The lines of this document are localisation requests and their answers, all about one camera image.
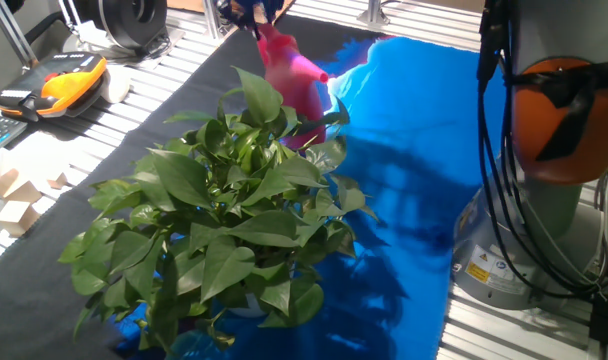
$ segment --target plant pot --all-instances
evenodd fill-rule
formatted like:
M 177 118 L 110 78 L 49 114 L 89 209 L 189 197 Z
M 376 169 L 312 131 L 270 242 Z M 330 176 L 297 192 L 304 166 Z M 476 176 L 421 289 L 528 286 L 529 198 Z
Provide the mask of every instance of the plant pot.
M 233 308 L 228 309 L 228 311 L 244 318 L 258 318 L 267 315 L 260 309 L 260 304 L 258 304 L 255 294 L 246 294 L 246 302 L 248 303 L 248 308 Z

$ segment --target warning label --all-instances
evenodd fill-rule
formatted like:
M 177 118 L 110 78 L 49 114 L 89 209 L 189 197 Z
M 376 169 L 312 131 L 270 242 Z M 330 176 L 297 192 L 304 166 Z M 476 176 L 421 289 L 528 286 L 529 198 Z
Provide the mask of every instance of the warning label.
M 527 279 L 532 277 L 535 270 L 532 266 L 514 266 Z M 523 295 L 526 291 L 526 284 L 515 276 L 503 258 L 484 251 L 477 245 L 466 267 L 466 273 L 499 291 L 517 295 Z

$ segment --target green leaf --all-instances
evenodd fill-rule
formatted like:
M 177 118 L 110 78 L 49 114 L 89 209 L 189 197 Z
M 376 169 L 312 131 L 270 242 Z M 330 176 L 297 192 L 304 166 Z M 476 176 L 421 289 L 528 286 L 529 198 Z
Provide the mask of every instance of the green leaf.
M 148 200 L 162 211 L 175 211 L 175 205 L 169 193 L 164 189 L 157 170 L 151 168 L 149 172 L 138 172 L 133 177 L 142 188 Z
M 285 263 L 266 269 L 255 268 L 247 278 L 255 296 L 288 316 L 291 274 Z
M 136 207 L 131 212 L 131 225 L 140 226 L 142 224 L 155 224 L 160 212 L 150 204 L 144 204 Z
M 124 180 L 109 180 L 98 185 L 98 190 L 90 199 L 89 204 L 94 209 L 104 210 L 106 209 L 115 199 L 124 198 L 131 184 Z
M 302 277 L 311 278 L 313 281 L 322 281 L 322 275 L 311 265 L 296 263 L 295 271 L 302 274 Z
M 208 306 L 199 302 L 192 303 L 188 316 L 200 316 L 208 310 Z
M 104 211 L 100 214 L 101 217 L 111 215 L 119 210 L 136 207 L 140 204 L 140 190 L 138 184 L 131 185 L 128 192 L 123 197 L 117 197 L 113 199 L 113 201 L 106 206 Z
M 259 327 L 286 328 L 307 323 L 322 308 L 324 291 L 312 279 L 297 278 L 291 283 L 290 314 L 272 312 Z
M 257 216 L 271 210 L 277 210 L 277 207 L 271 200 L 267 198 L 263 198 L 253 205 L 242 207 L 242 211 L 251 216 Z
M 240 283 L 235 283 L 215 296 L 217 301 L 229 309 L 248 308 L 246 292 Z
M 322 174 L 330 173 L 346 159 L 346 137 L 310 146 L 306 149 L 306 160 L 310 161 Z
M 220 237 L 206 250 L 202 303 L 227 287 L 242 281 L 255 266 L 255 254 L 247 247 L 235 247 L 231 237 Z
M 187 204 L 210 208 L 204 166 L 170 151 L 151 152 L 153 164 L 166 191 Z
M 235 336 L 225 334 L 221 331 L 215 331 L 213 333 L 213 342 L 219 351 L 225 351 L 235 343 Z
M 101 231 L 91 240 L 88 250 L 82 256 L 81 265 L 87 267 L 93 264 L 104 264 L 111 259 L 113 246 L 115 243 L 111 241 L 123 231 L 128 230 L 128 226 L 122 222 L 112 223 Z
M 295 217 L 279 210 L 267 211 L 252 217 L 228 231 L 250 243 L 265 246 L 295 247 Z
M 282 111 L 284 112 L 284 116 L 286 117 L 286 129 L 279 135 L 278 138 L 282 138 L 286 136 L 289 132 L 291 132 L 297 126 L 297 112 L 295 109 L 290 106 L 282 106 Z
M 130 309 L 120 311 L 117 314 L 115 314 L 115 322 L 117 322 L 117 323 L 122 322 L 127 316 L 129 316 L 133 312 L 135 312 L 135 309 L 137 309 L 138 306 L 139 306 L 139 304 L 135 304 L 135 306 L 131 307 Z
M 338 251 L 342 254 L 355 258 L 355 247 L 353 242 L 355 236 L 351 227 L 338 220 L 332 220 L 326 225 L 328 231 L 328 240 L 326 242 L 326 252 L 332 253 Z
M 164 291 L 156 294 L 155 302 L 151 308 L 151 321 L 149 323 L 150 335 L 159 342 L 166 353 L 171 353 L 171 345 L 175 342 L 178 332 L 178 321 L 175 311 L 169 311 L 176 306 L 174 297 L 166 297 Z
M 322 244 L 310 242 L 297 254 L 297 261 L 315 265 L 326 258 L 326 248 Z
M 235 68 L 242 81 L 244 98 L 253 118 L 262 123 L 275 119 L 282 106 L 282 95 L 260 76 Z
M 273 134 L 275 138 L 279 138 L 286 131 L 288 127 L 288 120 L 286 119 L 286 112 L 280 109 L 280 114 L 273 120 L 267 121 L 265 128 L 269 133 Z
M 244 91 L 243 88 L 235 88 L 232 90 L 227 91 L 224 95 L 222 95 L 222 97 L 220 97 L 220 100 L 217 102 L 217 119 L 220 121 L 226 121 L 226 114 L 224 113 L 224 100 L 234 94 L 237 93 L 241 93 L 242 91 Z
M 297 156 L 297 154 L 293 150 L 289 149 L 288 147 L 286 147 L 282 144 L 280 144 L 280 150 L 282 151 L 282 154 L 284 155 L 284 157 L 286 159 L 290 159 L 294 156 Z
M 165 124 L 171 124 L 181 121 L 202 121 L 207 122 L 212 120 L 213 116 L 203 112 L 203 111 L 183 111 L 181 113 L 175 114 L 170 118 L 164 121 Z
M 84 305 L 84 309 L 82 309 L 80 316 L 77 318 L 77 323 L 75 324 L 75 329 L 73 330 L 73 340 L 77 339 L 77 333 L 79 332 L 80 327 L 82 326 L 82 323 L 84 322 L 84 320 L 86 320 L 89 317 L 89 315 L 91 315 L 93 313 L 95 308 L 100 304 L 100 302 L 102 300 L 102 295 L 104 295 L 104 294 L 101 292 L 97 292 L 97 293 L 93 294 L 93 296 L 91 296 L 91 298 L 88 299 L 88 301 L 86 301 L 86 304 Z
M 311 223 L 297 225 L 297 243 L 304 247 L 309 239 L 324 225 L 326 219 L 317 220 Z
M 217 120 L 211 120 L 202 126 L 197 133 L 197 140 L 204 144 L 210 153 L 224 158 L 229 157 L 235 149 L 226 124 Z
M 104 305 L 112 308 L 128 308 L 130 306 L 126 300 L 126 279 L 124 277 L 106 290 Z
M 228 170 L 228 178 L 226 180 L 226 186 L 235 184 L 240 181 L 246 181 L 246 180 L 248 180 L 248 176 L 244 173 L 242 168 L 237 165 L 233 165 Z
M 225 234 L 226 228 L 212 228 L 199 223 L 191 224 L 191 242 L 189 253 L 193 254 L 196 250 L 208 246 L 213 240 Z
M 73 270 L 71 280 L 75 292 L 88 296 L 102 290 L 106 285 L 108 269 L 103 264 L 93 264 L 79 271 Z
M 275 154 L 271 155 L 268 158 L 268 161 L 266 161 L 265 164 L 260 164 L 260 168 L 255 171 L 253 174 L 251 174 L 251 177 L 256 178 L 256 179 L 263 179 L 266 176 L 266 173 L 269 170 L 272 170 L 275 165 L 277 164 L 277 156 Z
M 235 139 L 235 150 L 239 157 L 244 156 L 260 134 L 260 129 L 249 130 Z
M 177 295 L 186 294 L 202 286 L 204 278 L 204 255 L 193 259 L 175 259 L 177 262 Z
M 100 233 L 111 224 L 110 219 L 98 219 L 93 221 L 91 226 L 84 233 L 84 239 L 82 240 L 82 247 L 87 250 L 89 246 L 95 241 Z M 100 242 L 106 242 L 108 239 L 102 239 Z
M 100 315 L 100 321 L 103 323 L 115 314 L 115 308 L 106 306 L 104 302 L 101 302 L 95 311 Z
M 377 218 L 377 215 L 375 215 L 375 212 L 374 212 L 374 211 L 373 211 L 373 210 L 372 210 L 370 207 L 368 207 L 368 205 L 364 205 L 364 206 L 362 206 L 362 207 L 360 208 L 360 210 L 362 210 L 363 212 L 365 212 L 365 213 L 366 213 L 366 215 L 368 215 L 368 216 L 372 217 L 372 218 L 373 218 L 373 220 L 375 220 L 375 221 L 377 221 L 377 222 L 380 222 L 380 219 L 378 219 L 378 218 Z
M 360 191 L 357 182 L 349 177 L 331 174 L 331 179 L 337 184 L 342 210 L 350 212 L 361 209 L 366 205 L 366 197 Z
M 157 346 L 157 341 L 146 331 L 146 328 L 143 327 L 140 329 L 140 345 L 138 350 L 144 351 L 150 349 L 154 346 Z
M 164 149 L 176 152 L 184 156 L 188 156 L 188 154 L 193 151 L 193 147 L 184 142 L 184 140 L 182 140 L 181 138 L 173 138 L 169 140 L 166 145 L 164 145 Z
M 248 112 L 248 110 L 246 110 L 246 113 L 248 114 L 248 117 L 251 118 L 251 114 Z M 251 126 L 250 124 L 245 124 L 242 123 L 243 117 L 240 116 L 237 120 L 238 122 L 234 122 L 233 124 L 231 124 L 231 131 L 234 132 L 237 135 L 242 135 L 245 134 L 251 130 L 253 130 L 253 126 Z
M 278 195 L 293 189 L 295 189 L 295 187 L 286 181 L 282 175 L 273 169 L 268 169 L 266 177 L 264 177 L 260 186 L 251 194 L 251 196 L 242 202 L 242 206 L 253 205 L 261 199 L 270 199 L 273 195 Z
M 133 231 L 118 235 L 111 256 L 111 274 L 137 265 L 151 250 L 154 241 Z
M 163 244 L 163 239 L 157 239 L 142 262 L 124 271 L 126 281 L 147 303 L 150 303 L 151 300 L 153 274 Z
M 60 255 L 60 258 L 57 259 L 57 262 L 61 264 L 70 264 L 77 261 L 79 256 L 82 255 L 86 250 L 83 246 L 83 239 L 84 233 L 74 237 L 73 240 L 66 245 L 64 251 L 62 251 L 62 254 Z
M 319 189 L 315 196 L 315 210 L 319 216 L 342 216 L 346 212 L 335 206 L 333 196 L 328 189 Z
M 321 175 L 315 165 L 300 156 L 294 156 L 284 161 L 275 168 L 275 170 L 282 174 L 282 176 L 292 184 L 310 187 L 326 187 L 319 183 Z

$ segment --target white cable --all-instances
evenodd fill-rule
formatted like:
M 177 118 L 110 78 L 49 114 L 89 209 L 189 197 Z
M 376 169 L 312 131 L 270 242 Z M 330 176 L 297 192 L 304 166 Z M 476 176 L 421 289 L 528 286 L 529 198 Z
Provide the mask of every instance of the white cable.
M 77 26 L 82 25 L 82 20 L 80 20 L 80 15 L 77 13 L 77 8 L 75 7 L 75 2 L 73 0 L 68 0 L 68 4 L 71 7 L 71 12 L 73 13 L 73 17 L 75 18 L 75 22 Z
M 68 26 L 70 28 L 71 26 L 73 26 L 73 22 L 71 21 L 71 16 L 69 15 L 68 11 L 66 10 L 66 5 L 64 5 L 64 0 L 57 0 L 57 2 L 60 4 L 60 9 L 62 10 L 62 14 L 64 15 L 64 20 L 66 20 L 66 26 Z

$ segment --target beige box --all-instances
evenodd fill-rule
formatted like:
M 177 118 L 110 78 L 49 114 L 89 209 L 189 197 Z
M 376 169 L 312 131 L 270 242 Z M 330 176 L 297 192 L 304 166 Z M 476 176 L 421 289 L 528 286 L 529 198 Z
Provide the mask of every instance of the beige box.
M 13 237 L 20 237 L 33 226 L 40 214 L 30 203 L 9 201 L 0 211 L 0 224 Z

